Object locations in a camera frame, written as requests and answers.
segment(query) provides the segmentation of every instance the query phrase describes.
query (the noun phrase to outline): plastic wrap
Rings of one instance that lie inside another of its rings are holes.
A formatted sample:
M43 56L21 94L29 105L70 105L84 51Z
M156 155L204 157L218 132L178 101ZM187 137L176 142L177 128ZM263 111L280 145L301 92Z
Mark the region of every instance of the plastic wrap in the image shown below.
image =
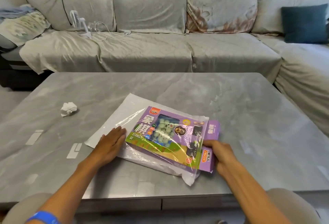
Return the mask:
M208 120L129 94L85 144L95 148L103 134L122 126L127 137L119 157L182 176L186 184L192 185L199 175Z

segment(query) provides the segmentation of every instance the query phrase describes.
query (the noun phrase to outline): crumpled tissue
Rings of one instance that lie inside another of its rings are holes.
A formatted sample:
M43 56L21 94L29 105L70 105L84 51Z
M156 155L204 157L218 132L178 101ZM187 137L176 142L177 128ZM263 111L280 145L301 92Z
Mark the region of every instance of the crumpled tissue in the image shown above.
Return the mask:
M77 109L78 109L78 107L72 102L64 103L63 107L60 110L60 115L62 117L68 116L72 112L76 111Z

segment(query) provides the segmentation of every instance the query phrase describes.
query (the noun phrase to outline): gray table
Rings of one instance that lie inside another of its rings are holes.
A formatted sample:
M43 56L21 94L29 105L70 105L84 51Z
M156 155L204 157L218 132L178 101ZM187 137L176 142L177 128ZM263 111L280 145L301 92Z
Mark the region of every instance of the gray table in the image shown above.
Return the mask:
M92 150L82 144L76 159L67 159L72 145L84 143L129 93L219 120L220 139L264 189L329 192L326 171L319 169L329 170L329 139L260 74L63 72L47 78L0 124L0 203L54 193ZM63 118L60 108L69 101L79 111ZM35 130L43 133L25 145ZM189 187L122 159L99 171L84 199L82 211L234 205L216 173L202 173ZM100 199L116 203L109 207Z

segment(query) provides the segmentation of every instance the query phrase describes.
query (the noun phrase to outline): gray sofa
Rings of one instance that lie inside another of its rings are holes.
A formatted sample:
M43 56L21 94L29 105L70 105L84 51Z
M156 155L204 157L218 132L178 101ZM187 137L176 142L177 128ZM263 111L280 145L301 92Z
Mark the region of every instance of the gray sofa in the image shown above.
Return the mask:
M329 47L285 43L280 16L329 0L27 1L52 26L19 50L38 74L258 72L329 135ZM70 10L106 27L82 38Z

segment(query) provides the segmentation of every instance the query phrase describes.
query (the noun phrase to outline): blue wristband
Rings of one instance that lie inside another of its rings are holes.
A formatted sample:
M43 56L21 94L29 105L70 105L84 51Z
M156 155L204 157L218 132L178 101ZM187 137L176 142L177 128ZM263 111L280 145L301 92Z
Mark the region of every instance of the blue wristband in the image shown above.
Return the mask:
M57 217L46 211L36 212L32 217L30 217L26 222L31 220L42 221L45 224L60 224Z

